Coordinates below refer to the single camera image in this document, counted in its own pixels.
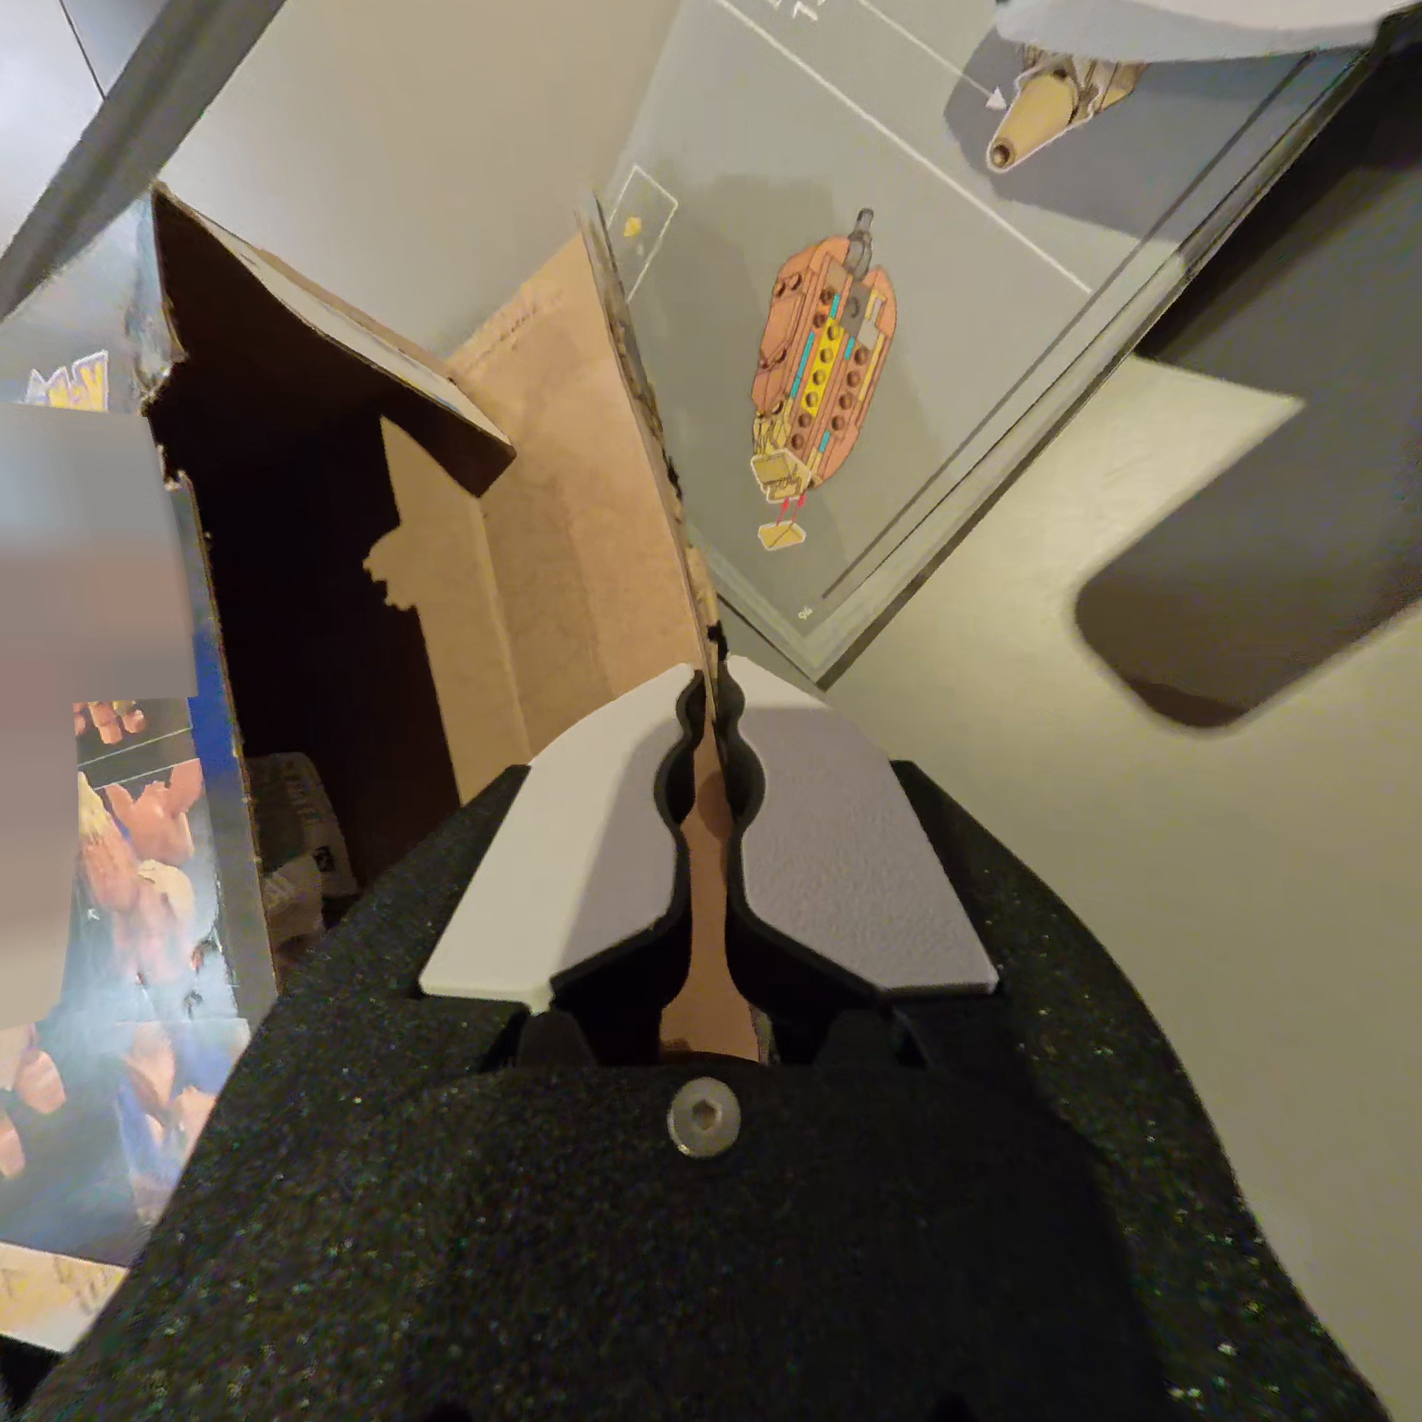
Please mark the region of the grey desk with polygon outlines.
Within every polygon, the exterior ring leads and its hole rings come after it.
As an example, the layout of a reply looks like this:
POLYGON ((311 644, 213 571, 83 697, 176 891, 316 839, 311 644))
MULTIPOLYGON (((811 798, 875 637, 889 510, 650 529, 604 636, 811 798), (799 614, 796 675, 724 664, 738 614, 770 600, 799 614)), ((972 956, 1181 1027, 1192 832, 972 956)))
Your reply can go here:
MULTIPOLYGON (((572 228, 672 3, 288 3, 186 201, 420 343, 572 228)), ((1418 605, 1188 731, 1071 600, 1286 412, 1129 356, 829 692, 1029 863, 1161 1020, 1293 1281, 1418 1418, 1418 605)))

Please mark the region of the printed cardboard box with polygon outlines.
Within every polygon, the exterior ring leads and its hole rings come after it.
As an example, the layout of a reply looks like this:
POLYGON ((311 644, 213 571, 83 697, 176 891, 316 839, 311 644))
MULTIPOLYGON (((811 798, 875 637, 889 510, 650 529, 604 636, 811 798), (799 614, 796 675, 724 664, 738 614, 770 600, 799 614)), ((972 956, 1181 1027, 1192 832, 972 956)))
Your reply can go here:
POLYGON ((442 360, 157 185, 3 317, 3 414, 157 480, 195 693, 78 702, 63 984, 3 1030, 3 1340, 125 1279, 278 979, 249 758, 359 888, 508 764, 704 658, 592 218, 442 360))

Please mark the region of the white plastic bag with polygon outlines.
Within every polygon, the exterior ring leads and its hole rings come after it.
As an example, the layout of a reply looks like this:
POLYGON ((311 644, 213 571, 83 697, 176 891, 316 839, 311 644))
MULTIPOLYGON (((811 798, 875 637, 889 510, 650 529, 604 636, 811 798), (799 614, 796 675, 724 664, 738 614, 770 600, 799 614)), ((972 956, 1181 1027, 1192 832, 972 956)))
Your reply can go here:
POLYGON ((359 895, 345 835, 311 758, 249 758, 261 903, 278 986, 359 895))

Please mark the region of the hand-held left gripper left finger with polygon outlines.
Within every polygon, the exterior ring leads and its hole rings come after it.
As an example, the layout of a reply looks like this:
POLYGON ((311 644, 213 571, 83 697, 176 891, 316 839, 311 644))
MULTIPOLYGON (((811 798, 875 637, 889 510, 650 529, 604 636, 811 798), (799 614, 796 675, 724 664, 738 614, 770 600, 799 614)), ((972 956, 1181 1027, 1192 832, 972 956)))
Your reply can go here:
POLYGON ((704 676, 675 663, 552 739, 420 973, 430 996, 531 1010, 674 920, 684 810, 669 775, 701 739, 704 676))

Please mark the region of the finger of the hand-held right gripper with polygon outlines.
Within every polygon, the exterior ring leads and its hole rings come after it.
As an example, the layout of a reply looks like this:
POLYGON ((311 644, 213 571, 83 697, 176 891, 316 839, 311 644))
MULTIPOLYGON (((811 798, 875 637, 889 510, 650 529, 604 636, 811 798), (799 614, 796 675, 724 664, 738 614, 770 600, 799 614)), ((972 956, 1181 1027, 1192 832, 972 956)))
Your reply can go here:
POLYGON ((1258 58, 1369 43, 1383 1, 1000 1, 1005 42, 1129 62, 1258 58))

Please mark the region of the grey instruction booklet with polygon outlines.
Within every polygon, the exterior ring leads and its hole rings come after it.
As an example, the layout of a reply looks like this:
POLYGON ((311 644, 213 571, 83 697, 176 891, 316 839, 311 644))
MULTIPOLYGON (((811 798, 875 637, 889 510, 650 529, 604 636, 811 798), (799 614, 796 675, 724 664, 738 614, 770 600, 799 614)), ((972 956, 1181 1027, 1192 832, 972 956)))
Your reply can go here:
POLYGON ((821 680, 1381 55, 1129 62, 995 3, 680 3, 601 207, 692 539, 821 680))

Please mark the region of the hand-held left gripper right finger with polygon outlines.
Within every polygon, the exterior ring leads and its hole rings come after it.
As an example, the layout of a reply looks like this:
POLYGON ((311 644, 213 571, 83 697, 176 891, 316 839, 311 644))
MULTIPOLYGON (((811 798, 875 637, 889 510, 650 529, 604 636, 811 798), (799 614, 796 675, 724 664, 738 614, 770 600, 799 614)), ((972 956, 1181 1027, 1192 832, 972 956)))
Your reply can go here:
POLYGON ((889 756, 743 654, 721 663, 731 905, 784 956, 877 996, 992 993, 999 971, 889 756))

